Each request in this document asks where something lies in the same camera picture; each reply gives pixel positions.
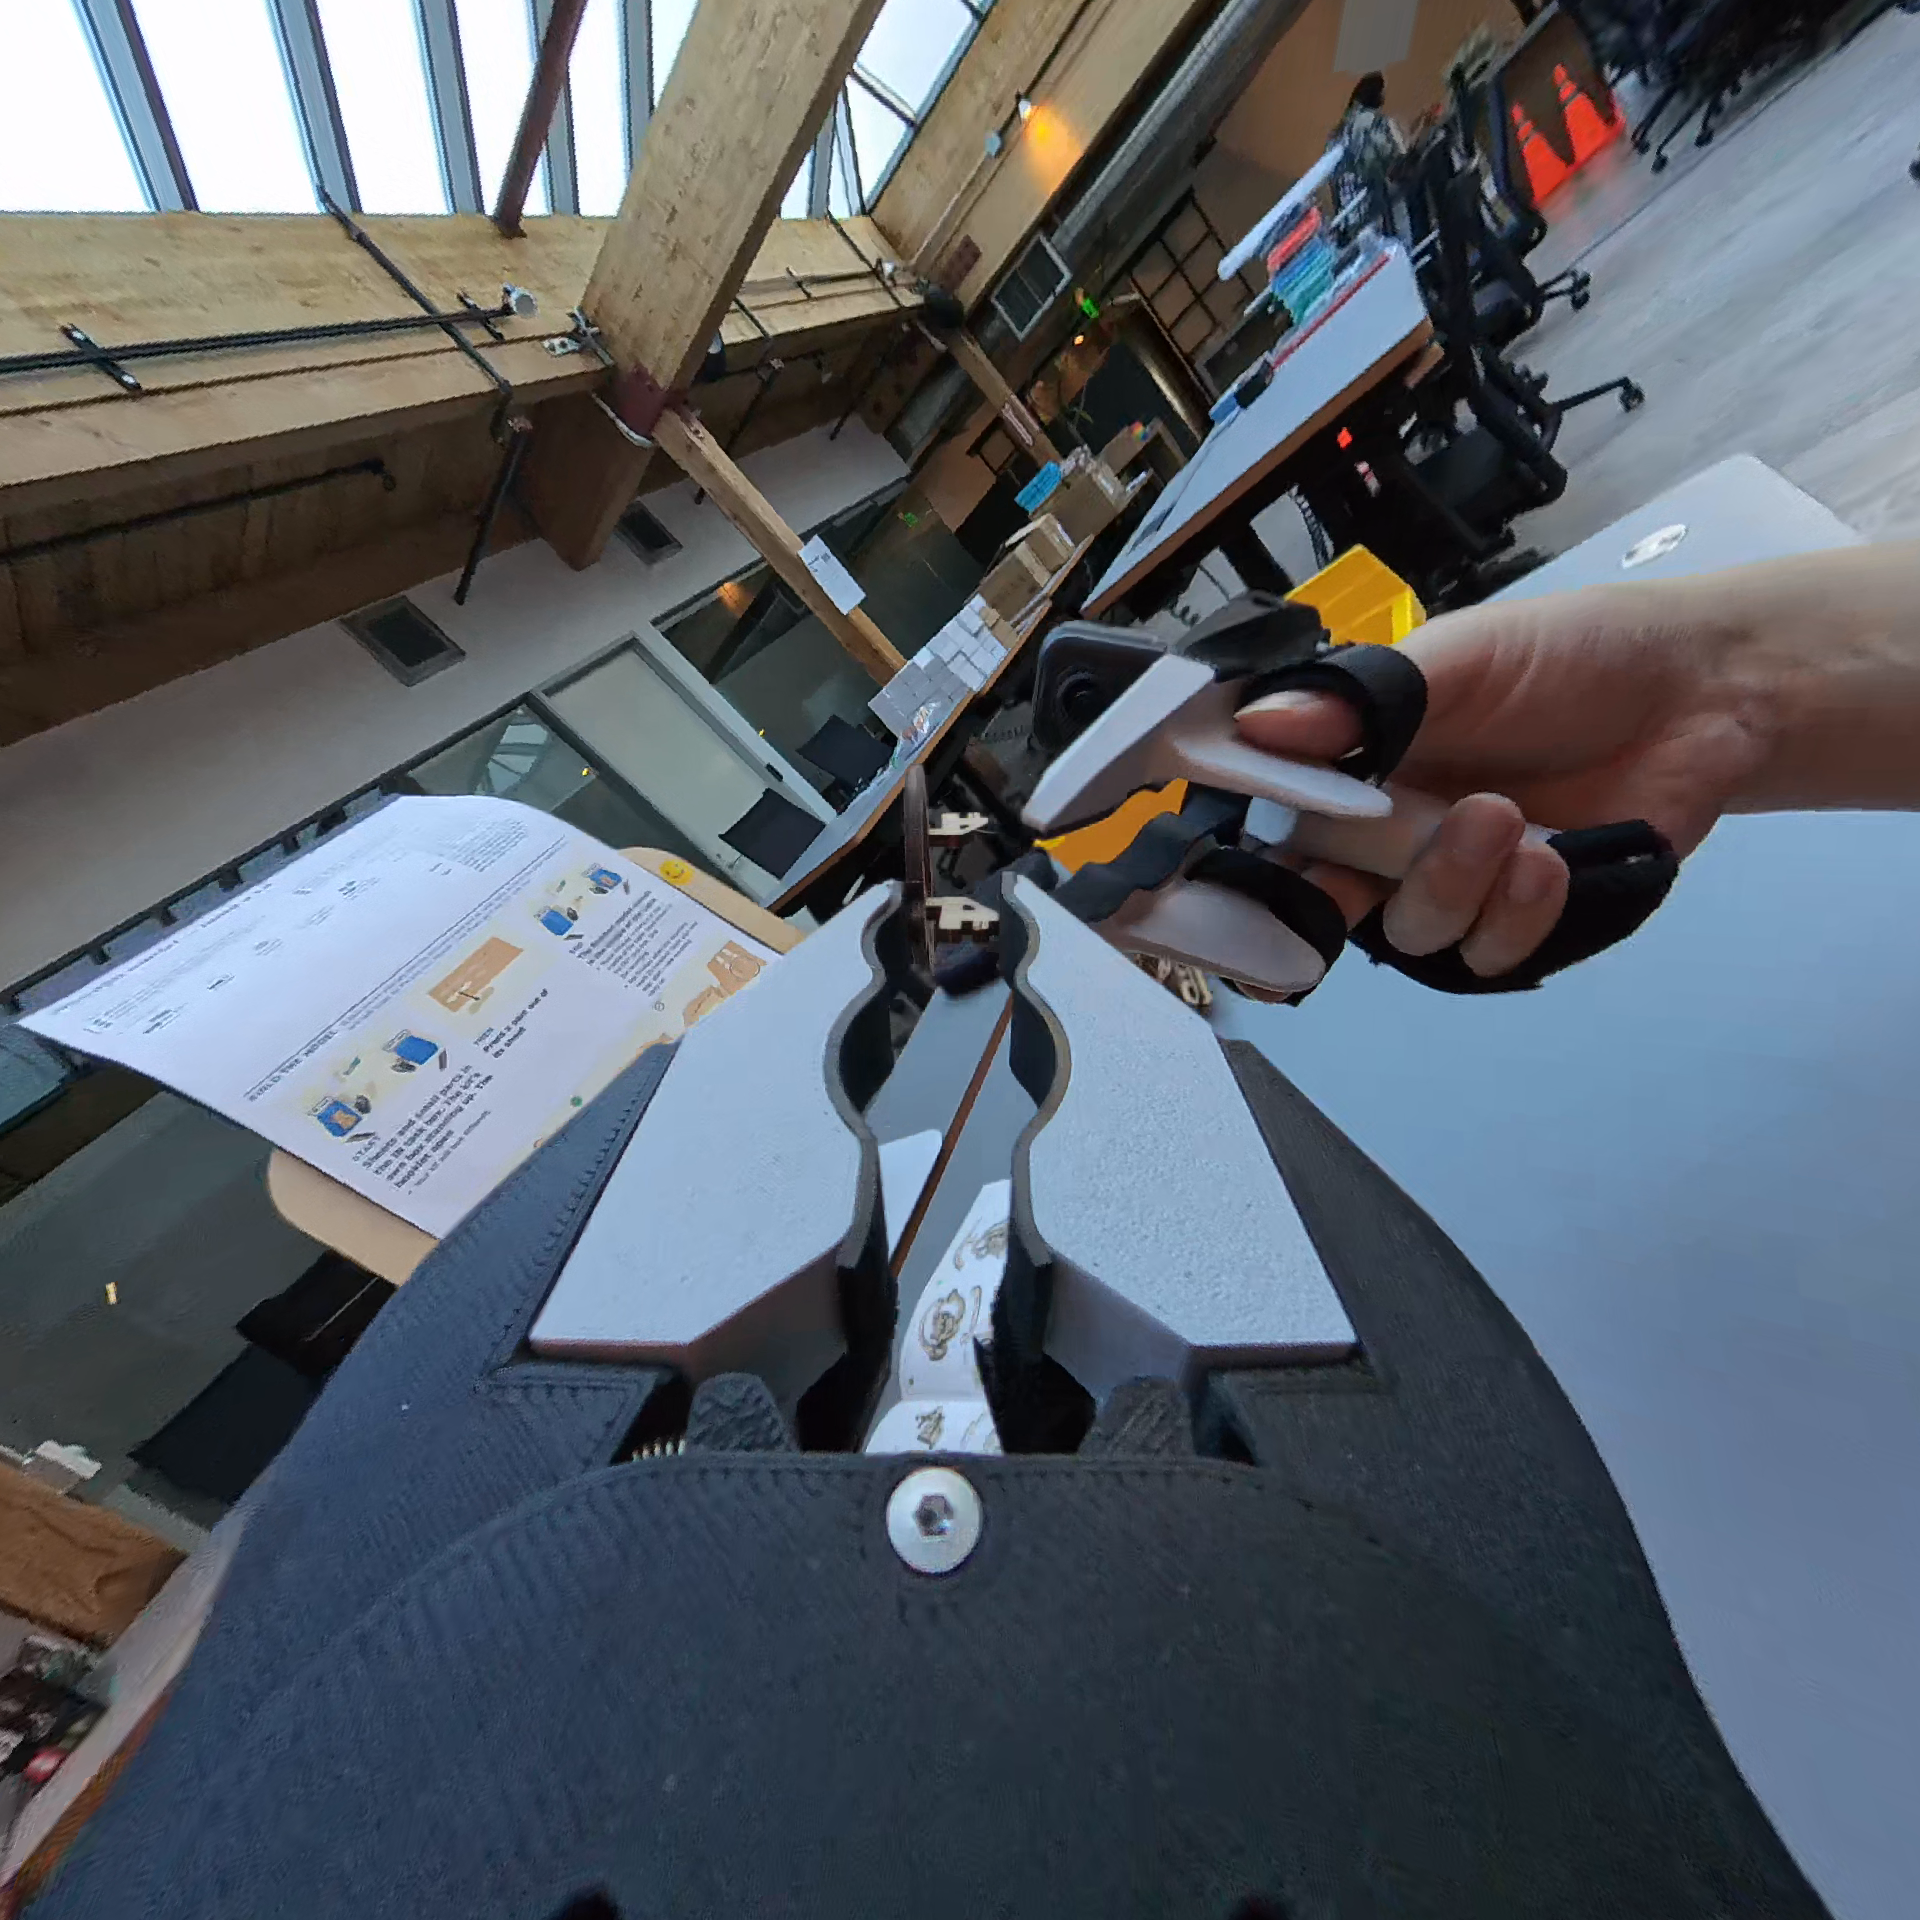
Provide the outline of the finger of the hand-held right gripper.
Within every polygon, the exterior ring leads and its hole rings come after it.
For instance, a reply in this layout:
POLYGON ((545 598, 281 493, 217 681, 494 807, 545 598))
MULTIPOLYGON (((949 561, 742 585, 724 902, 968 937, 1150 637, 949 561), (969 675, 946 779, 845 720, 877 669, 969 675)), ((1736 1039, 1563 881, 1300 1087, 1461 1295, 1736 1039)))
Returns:
POLYGON ((1174 779, 1253 798, 1256 753, 1236 732, 1244 686, 1246 675, 1158 657, 1047 764, 1022 807, 1023 828, 1066 833, 1174 779))
POLYGON ((1335 902, 1316 881, 1212 830, 1141 830, 1078 867, 1052 900, 1122 955, 1240 996, 1295 1001, 1335 960, 1335 902))

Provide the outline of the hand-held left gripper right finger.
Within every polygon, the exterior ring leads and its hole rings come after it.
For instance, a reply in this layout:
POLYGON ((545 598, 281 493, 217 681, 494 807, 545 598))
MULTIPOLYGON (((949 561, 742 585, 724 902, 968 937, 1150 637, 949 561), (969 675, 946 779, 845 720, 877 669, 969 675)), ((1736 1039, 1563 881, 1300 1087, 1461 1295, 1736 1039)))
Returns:
POLYGON ((1116 1390, 1352 1360, 1358 1332, 1212 1026, 1033 880, 1001 890, 1009 1156, 991 1414, 1069 1453, 1116 1390))

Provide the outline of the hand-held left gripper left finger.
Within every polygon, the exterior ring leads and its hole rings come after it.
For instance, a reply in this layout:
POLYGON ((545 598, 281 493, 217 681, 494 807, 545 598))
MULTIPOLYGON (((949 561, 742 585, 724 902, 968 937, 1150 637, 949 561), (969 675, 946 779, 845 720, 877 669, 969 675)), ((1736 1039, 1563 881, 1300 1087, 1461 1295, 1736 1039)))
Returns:
POLYGON ((677 1043, 529 1330, 543 1358, 751 1375, 854 1451, 899 1313, 867 1107, 895 1064, 903 886, 865 888, 677 1043))

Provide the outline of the wooden ring part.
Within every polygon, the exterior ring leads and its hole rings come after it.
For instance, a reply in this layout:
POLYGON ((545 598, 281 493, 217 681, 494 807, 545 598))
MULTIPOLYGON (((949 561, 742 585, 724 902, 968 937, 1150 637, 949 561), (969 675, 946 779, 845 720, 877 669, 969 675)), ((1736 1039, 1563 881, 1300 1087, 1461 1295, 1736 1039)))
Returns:
POLYGON ((916 970, 930 981, 949 950, 977 947, 998 934, 999 908, 972 893, 939 892, 938 853, 995 828, 995 817, 977 807, 947 807, 931 801, 922 764, 905 768, 899 789, 902 825, 902 916, 916 970))

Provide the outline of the person's right hand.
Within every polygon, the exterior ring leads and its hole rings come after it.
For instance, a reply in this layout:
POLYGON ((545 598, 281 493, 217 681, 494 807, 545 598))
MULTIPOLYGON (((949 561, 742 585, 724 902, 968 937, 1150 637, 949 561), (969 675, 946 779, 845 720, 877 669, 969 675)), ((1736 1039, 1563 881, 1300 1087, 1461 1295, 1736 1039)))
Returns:
POLYGON ((1774 561, 1436 619, 1406 652, 1426 713, 1401 773, 1446 806, 1438 828, 1399 878, 1288 861, 1347 925, 1378 911, 1391 955, 1452 947, 1475 979, 1517 971, 1571 897, 1566 855, 1528 825, 1640 819, 1685 853, 1722 815, 1779 803, 1788 583, 1774 561))

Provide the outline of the stack of small white boxes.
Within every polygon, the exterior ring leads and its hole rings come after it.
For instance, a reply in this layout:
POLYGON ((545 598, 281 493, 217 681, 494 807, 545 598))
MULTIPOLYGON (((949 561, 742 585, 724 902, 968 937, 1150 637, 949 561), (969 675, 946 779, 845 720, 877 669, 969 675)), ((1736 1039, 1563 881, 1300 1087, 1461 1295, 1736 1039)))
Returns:
POLYGON ((899 743, 917 743, 966 707, 1011 660, 1017 635, 980 594, 969 595, 867 700, 899 743))

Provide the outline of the white work table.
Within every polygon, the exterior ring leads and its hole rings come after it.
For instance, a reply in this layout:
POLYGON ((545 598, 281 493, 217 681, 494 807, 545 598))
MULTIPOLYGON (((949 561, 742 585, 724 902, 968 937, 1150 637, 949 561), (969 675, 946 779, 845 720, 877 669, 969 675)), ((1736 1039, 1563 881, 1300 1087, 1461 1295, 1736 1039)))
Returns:
POLYGON ((1417 271, 1389 243, 1331 308, 1295 336, 1251 404, 1212 426, 1186 467, 1166 483, 1081 603, 1102 617, 1144 608, 1145 583, 1187 556, 1205 556, 1232 524, 1257 515, 1288 467, 1323 429, 1433 344, 1417 271))

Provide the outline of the instruction booklet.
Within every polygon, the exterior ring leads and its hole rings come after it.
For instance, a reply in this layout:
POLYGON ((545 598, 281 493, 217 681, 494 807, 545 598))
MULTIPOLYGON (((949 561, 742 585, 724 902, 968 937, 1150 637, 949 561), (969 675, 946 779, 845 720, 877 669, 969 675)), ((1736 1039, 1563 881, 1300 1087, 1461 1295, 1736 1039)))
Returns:
POLYGON ((993 1335, 1009 1191, 1008 1180, 977 1190, 917 1301, 902 1316, 895 1393, 875 1415, 861 1448, 865 1453, 999 1451, 977 1348, 993 1335))

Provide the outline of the group of black office chairs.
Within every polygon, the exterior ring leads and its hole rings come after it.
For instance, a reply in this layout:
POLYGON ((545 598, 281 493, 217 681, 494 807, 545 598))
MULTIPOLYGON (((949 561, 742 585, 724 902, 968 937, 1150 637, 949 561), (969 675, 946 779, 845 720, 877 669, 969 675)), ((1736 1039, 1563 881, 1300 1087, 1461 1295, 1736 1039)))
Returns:
POLYGON ((1603 234, 1597 318, 1534 384, 1475 305, 1497 243, 1444 135, 1406 180, 1429 213, 1438 412, 1355 439, 1379 476, 1381 559, 1475 598, 1517 518, 1590 534, 1669 481, 1756 456, 1870 534, 1915 532, 1915 26, 1873 26, 1754 108, 1603 234))

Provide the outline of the wooden clipboard stand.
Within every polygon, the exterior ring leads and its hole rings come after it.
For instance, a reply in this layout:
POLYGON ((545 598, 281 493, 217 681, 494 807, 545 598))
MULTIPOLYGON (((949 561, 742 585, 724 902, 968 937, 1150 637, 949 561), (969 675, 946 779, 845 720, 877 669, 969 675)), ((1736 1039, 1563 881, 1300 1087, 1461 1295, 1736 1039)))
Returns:
MULTIPOLYGON (((743 943, 787 953, 810 934, 724 880, 651 846, 621 847, 621 858, 676 888, 735 929, 743 943)), ((403 1284, 435 1248, 431 1234, 399 1219, 326 1172, 274 1147, 266 1161, 266 1194, 278 1215, 318 1245, 358 1264, 388 1284, 403 1284)))

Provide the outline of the printed instruction sheet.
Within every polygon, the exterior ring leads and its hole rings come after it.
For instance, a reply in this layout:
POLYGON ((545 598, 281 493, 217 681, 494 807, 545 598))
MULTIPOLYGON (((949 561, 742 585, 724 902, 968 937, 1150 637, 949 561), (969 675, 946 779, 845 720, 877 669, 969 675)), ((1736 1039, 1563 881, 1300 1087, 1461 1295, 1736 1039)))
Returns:
POLYGON ((23 1014, 441 1237, 783 952, 505 798, 388 801, 23 1014))

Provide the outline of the silver laptop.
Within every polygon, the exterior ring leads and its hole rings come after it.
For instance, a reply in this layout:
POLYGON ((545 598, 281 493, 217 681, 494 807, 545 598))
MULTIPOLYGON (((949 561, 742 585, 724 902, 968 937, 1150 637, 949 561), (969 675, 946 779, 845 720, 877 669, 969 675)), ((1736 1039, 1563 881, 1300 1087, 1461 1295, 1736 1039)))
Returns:
POLYGON ((1733 453, 1490 594, 1511 606, 1586 587, 1668 583, 1859 545, 1864 537, 1751 453, 1733 453))

